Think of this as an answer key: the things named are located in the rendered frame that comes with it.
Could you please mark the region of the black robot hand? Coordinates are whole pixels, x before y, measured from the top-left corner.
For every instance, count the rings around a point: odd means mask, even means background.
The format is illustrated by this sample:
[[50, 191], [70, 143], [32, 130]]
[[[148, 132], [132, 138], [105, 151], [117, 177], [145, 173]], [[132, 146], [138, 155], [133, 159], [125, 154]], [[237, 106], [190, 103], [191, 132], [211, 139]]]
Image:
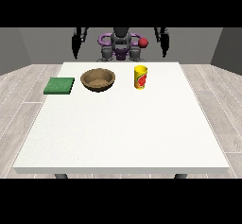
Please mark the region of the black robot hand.
[[166, 27], [155, 27], [155, 37], [156, 41], [161, 45], [163, 50], [163, 57], [166, 56], [166, 53], [169, 49], [169, 33]]
[[81, 44], [86, 41], [88, 27], [76, 27], [72, 36], [72, 51], [75, 59], [78, 58], [78, 51]]

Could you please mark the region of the yellow cup with melon print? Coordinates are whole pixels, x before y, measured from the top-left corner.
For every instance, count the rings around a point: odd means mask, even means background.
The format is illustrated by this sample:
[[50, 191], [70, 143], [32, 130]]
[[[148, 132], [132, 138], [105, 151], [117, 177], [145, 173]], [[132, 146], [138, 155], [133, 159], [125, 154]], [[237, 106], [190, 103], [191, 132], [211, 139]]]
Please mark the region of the yellow cup with melon print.
[[142, 90], [146, 86], [147, 68], [144, 65], [136, 65], [134, 67], [134, 87]]

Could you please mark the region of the brown wooden bowl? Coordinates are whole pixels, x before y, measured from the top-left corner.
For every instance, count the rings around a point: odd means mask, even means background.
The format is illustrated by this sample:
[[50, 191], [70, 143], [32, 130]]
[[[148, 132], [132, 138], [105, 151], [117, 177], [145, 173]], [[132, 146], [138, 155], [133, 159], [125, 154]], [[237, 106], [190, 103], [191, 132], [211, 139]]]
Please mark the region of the brown wooden bowl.
[[115, 73], [109, 69], [91, 69], [81, 75], [80, 81], [86, 89], [100, 93], [113, 86]]

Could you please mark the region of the green square pad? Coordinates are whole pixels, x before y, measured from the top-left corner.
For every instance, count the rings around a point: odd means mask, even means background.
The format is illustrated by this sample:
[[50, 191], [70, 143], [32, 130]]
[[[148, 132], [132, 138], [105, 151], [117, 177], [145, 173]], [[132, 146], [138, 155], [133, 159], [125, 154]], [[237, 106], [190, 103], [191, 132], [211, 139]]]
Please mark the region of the green square pad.
[[74, 78], [51, 78], [48, 80], [43, 93], [45, 95], [69, 95], [74, 82]]

